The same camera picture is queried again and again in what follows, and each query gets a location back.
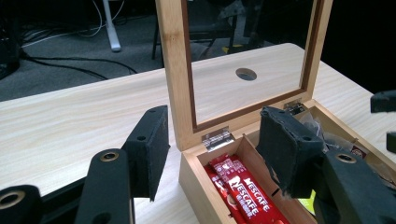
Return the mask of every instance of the wooden table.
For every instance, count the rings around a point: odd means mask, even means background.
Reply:
[[[396,116],[371,114],[371,96],[320,64],[314,99],[396,162],[386,150]],[[120,148],[144,112],[157,105],[169,105],[163,69],[0,103],[0,189],[30,184],[46,195],[82,178],[94,154]],[[153,203],[134,199],[137,223],[198,223],[178,184],[180,152],[171,116],[169,125],[171,148],[158,193]]]

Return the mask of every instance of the black cable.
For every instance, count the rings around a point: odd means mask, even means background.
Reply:
[[[68,65],[61,65],[61,64],[43,63],[43,62],[40,62],[40,61],[38,61],[38,60],[36,60],[36,59],[30,57],[26,52],[22,52],[22,53],[21,53],[21,59],[24,59],[24,60],[26,60],[26,61],[30,61],[30,62],[33,62],[33,63],[43,64],[43,65],[46,65],[46,66],[62,67],[62,68],[73,69],[73,70],[76,70],[76,71],[79,71],[79,72],[83,72],[83,73],[85,73],[85,74],[88,74],[88,75],[90,75],[90,76],[100,78],[100,79],[102,79],[102,80],[108,80],[107,77],[104,77],[104,76],[102,76],[102,75],[100,75],[100,74],[98,74],[98,73],[95,73],[95,72],[90,71],[90,70],[87,70],[87,69],[77,68],[77,67],[68,66]]]
[[[112,61],[112,60],[108,60],[108,59],[90,59],[90,58],[80,58],[80,57],[72,57],[72,58],[60,58],[60,57],[56,57],[56,58],[45,58],[45,57],[32,57],[33,59],[37,59],[37,60],[53,60],[53,61],[60,61],[60,60],[70,60],[70,61],[97,61],[97,62],[104,62],[104,63],[115,63],[118,65],[121,65],[123,67],[128,68],[129,72],[134,72],[135,74],[137,74],[138,72],[136,72],[136,70],[134,70],[132,67],[124,64],[124,63],[119,63],[116,61]]]

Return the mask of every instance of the wooden box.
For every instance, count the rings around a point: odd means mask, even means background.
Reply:
[[[396,176],[392,160],[312,98],[332,0],[314,1],[305,49],[281,44],[192,65],[186,1],[157,0],[156,4],[175,138],[182,152],[179,183],[201,223],[235,223],[203,167],[224,152],[239,155],[267,194],[277,188],[255,150],[264,105],[285,108],[293,102],[302,103],[305,113],[321,120],[323,129],[367,148],[367,162],[385,164],[387,171],[379,173]],[[241,71],[257,78],[237,79],[235,73]],[[224,130],[235,141],[208,150],[203,140]],[[274,202],[291,223],[316,222],[295,199],[278,193]]]

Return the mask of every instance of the red packet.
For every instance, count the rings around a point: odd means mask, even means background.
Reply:
[[[236,155],[223,154],[209,164],[230,191],[247,223],[289,224]]]
[[[244,217],[236,206],[235,200],[230,195],[229,191],[225,188],[224,183],[222,182],[218,174],[216,174],[216,172],[209,165],[204,166],[204,168],[207,175],[210,177],[210,180],[212,180],[212,183],[215,185],[216,190],[219,192],[221,199],[225,202],[228,209],[230,210],[233,219],[235,219],[236,223],[238,224],[246,224]]]

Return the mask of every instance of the box lid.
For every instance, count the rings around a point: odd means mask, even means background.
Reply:
[[[232,132],[259,121],[264,105],[283,107],[312,98],[332,0],[298,1],[310,2],[312,7],[305,49],[282,43],[194,63],[187,2],[156,1],[175,138],[181,151],[202,143],[208,133],[224,128]],[[263,20],[263,12],[256,13]]]

